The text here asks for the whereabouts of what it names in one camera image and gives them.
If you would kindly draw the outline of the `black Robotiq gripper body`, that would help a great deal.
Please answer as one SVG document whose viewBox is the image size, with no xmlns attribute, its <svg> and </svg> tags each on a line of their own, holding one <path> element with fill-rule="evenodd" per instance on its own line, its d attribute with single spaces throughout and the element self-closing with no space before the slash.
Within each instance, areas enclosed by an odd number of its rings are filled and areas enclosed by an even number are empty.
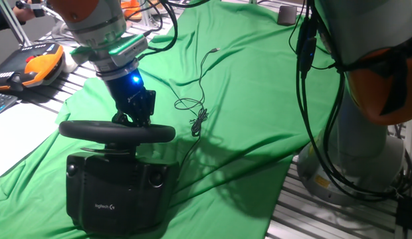
<svg viewBox="0 0 412 239">
<path fill-rule="evenodd" d="M 138 69 L 104 83 L 120 111 L 130 117 L 150 117 L 154 114 L 156 91 L 146 89 Z"/>
</svg>

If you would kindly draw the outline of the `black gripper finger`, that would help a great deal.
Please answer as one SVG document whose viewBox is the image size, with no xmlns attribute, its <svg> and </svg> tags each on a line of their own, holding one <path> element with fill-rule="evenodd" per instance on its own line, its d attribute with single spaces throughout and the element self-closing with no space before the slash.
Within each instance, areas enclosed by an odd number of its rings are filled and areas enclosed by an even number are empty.
<svg viewBox="0 0 412 239">
<path fill-rule="evenodd" d="M 130 121 L 128 120 L 127 115 L 120 110 L 118 110 L 112 117 L 112 123 L 116 123 L 116 124 L 120 124 L 124 126 L 130 126 Z"/>
<path fill-rule="evenodd" d="M 151 125 L 151 115 L 151 111 L 140 109 L 135 109 L 130 113 L 130 117 L 138 127 L 149 127 Z"/>
</svg>

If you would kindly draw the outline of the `person's hand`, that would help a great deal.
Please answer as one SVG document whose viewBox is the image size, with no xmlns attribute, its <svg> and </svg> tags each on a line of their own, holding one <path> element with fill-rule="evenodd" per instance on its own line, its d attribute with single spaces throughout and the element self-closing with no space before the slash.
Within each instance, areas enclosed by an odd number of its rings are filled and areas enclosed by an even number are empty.
<svg viewBox="0 0 412 239">
<path fill-rule="evenodd" d="M 30 9 L 19 9 L 13 7 L 13 12 L 19 22 L 27 22 L 35 18 L 35 14 Z"/>
</svg>

